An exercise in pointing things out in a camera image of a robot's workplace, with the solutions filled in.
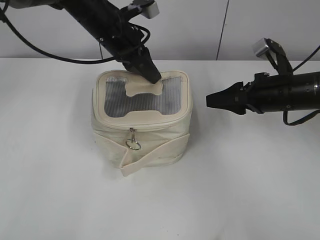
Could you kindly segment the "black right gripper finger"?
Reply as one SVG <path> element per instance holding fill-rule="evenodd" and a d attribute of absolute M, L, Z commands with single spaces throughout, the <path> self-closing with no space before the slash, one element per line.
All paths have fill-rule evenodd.
<path fill-rule="evenodd" d="M 206 106 L 213 109 L 230 111 L 237 115 L 246 114 L 246 107 L 229 97 L 206 96 Z"/>
<path fill-rule="evenodd" d="M 226 88 L 225 90 L 212 93 L 206 96 L 207 102 L 230 102 L 233 101 L 235 97 L 239 95 L 241 89 L 243 88 L 243 82 L 237 82 L 232 86 Z"/>

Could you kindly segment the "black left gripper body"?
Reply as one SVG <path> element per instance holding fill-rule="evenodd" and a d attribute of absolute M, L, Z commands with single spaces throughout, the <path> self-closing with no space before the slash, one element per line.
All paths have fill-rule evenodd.
<path fill-rule="evenodd" d="M 111 54 L 111 57 L 101 59 L 103 63 L 129 63 L 142 54 L 148 41 L 148 29 L 129 22 L 120 27 L 119 34 L 108 33 L 96 40 L 101 48 L 105 48 Z"/>

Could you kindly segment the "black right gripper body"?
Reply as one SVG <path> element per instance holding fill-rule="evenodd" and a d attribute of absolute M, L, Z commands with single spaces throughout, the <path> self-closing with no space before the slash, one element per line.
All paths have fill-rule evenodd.
<path fill-rule="evenodd" d="M 263 86 L 270 74 L 260 72 L 254 74 L 254 80 L 244 84 L 242 81 L 234 84 L 233 112 L 245 115 L 247 110 L 257 114 L 271 113 L 272 108 L 267 106 L 267 95 L 263 93 L 267 88 Z"/>

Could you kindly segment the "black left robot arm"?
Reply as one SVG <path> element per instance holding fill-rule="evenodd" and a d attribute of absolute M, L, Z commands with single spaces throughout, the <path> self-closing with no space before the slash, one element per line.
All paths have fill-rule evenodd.
<path fill-rule="evenodd" d="M 14 9 L 50 6 L 66 10 L 111 57 L 100 60 L 76 60 L 48 53 L 33 45 L 14 27 L 6 16 L 9 7 Z M 134 0 L 129 5 L 118 8 L 108 0 L 5 0 L 0 9 L 0 20 L 28 47 L 39 54 L 62 62 L 95 65 L 111 61 L 122 63 L 125 69 L 138 74 L 152 84 L 161 79 L 161 74 L 153 63 L 149 49 L 145 46 L 151 32 L 131 19 L 142 15 L 152 19 L 159 15 L 155 0 Z"/>

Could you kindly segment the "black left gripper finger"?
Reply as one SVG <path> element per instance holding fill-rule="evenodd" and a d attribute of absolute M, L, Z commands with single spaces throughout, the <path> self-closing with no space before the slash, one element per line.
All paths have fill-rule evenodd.
<path fill-rule="evenodd" d="M 149 61 L 145 57 L 138 57 L 132 61 L 124 60 L 122 64 L 127 71 L 138 74 L 150 81 Z"/>
<path fill-rule="evenodd" d="M 151 84 L 156 84 L 161 79 L 161 74 L 153 63 L 147 47 L 141 48 L 140 55 L 137 58 L 136 68 L 139 74 Z"/>

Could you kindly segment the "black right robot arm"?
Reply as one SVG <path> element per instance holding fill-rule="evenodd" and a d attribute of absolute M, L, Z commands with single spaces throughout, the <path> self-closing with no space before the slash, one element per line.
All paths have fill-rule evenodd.
<path fill-rule="evenodd" d="M 257 114 L 318 110 L 320 73 L 272 75 L 256 73 L 254 81 L 237 82 L 229 88 L 206 96 L 206 106 L 238 115 L 247 110 Z"/>

